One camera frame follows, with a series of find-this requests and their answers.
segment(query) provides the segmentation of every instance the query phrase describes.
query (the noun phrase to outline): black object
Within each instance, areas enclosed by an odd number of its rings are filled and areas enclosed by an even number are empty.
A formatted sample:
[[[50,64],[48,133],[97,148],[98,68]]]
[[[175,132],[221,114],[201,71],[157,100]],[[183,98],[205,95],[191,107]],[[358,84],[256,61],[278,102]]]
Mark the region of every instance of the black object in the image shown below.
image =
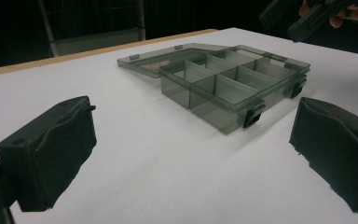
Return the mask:
[[[0,143],[0,223],[53,207],[96,145],[87,96],[53,106]]]
[[[242,125],[243,128],[249,128],[260,120],[261,113],[263,113],[266,105],[262,99],[256,99],[254,104],[250,106],[245,116],[245,121]]]
[[[358,117],[336,105],[302,98],[290,143],[358,213]]]
[[[265,29],[273,26],[286,12],[294,0],[274,0],[260,14]],[[349,16],[348,6],[358,6],[358,0],[307,0],[310,11],[294,22],[287,30],[294,42],[304,41],[312,35],[329,17],[336,16],[342,10]]]

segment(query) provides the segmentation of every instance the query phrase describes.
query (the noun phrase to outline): black bracket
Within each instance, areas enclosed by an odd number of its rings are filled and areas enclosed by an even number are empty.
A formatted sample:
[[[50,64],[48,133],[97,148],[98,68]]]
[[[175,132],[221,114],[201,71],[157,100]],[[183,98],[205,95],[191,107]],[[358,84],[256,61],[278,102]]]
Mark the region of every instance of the black bracket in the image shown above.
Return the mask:
[[[260,14],[259,19],[265,29],[273,26],[288,10],[294,0],[274,0]],[[349,13],[347,7],[358,6],[358,0],[308,0],[310,11],[294,22],[287,30],[294,42],[304,41],[328,18],[336,16],[340,10]]]
[[[87,96],[53,106],[0,143],[0,223],[9,207],[45,211],[76,177],[97,143]]]

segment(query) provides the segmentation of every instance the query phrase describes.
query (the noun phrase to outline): box latch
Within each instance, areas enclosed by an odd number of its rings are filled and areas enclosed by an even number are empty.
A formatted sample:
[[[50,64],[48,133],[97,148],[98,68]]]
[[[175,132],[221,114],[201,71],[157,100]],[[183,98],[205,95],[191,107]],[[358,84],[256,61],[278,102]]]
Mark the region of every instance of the box latch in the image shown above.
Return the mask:
[[[261,116],[261,113],[266,109],[266,105],[262,99],[256,98],[253,104],[248,107],[246,112],[245,122],[243,123],[243,128],[249,128],[254,123],[256,123]]]
[[[295,83],[295,86],[293,87],[292,90],[292,94],[290,95],[291,99],[295,98],[302,92],[302,88],[304,87],[306,82],[307,82],[307,76],[303,76],[301,80]]]

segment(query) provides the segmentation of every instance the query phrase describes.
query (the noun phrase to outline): plastic organizer box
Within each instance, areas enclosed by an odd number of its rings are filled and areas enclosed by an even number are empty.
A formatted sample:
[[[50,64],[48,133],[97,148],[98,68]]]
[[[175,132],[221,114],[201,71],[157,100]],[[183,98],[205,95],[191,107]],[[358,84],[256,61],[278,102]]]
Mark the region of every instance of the plastic organizer box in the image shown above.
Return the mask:
[[[186,44],[117,60],[161,78],[161,91],[222,133],[248,128],[306,83],[308,63],[243,45]]]

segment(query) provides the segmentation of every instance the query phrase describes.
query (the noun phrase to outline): hand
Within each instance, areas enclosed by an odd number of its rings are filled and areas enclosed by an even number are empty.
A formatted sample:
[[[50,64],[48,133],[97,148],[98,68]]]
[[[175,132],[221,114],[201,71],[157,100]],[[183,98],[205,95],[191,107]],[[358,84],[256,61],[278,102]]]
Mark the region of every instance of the hand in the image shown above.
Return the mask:
[[[335,17],[330,17],[330,24],[334,28],[340,27],[344,20],[358,21],[358,7],[352,5],[347,7],[347,9],[350,12],[349,15],[341,11]],[[300,14],[300,16],[304,16],[308,11],[310,11],[310,6],[308,6],[307,0],[304,0],[302,7],[298,11],[298,14]]]

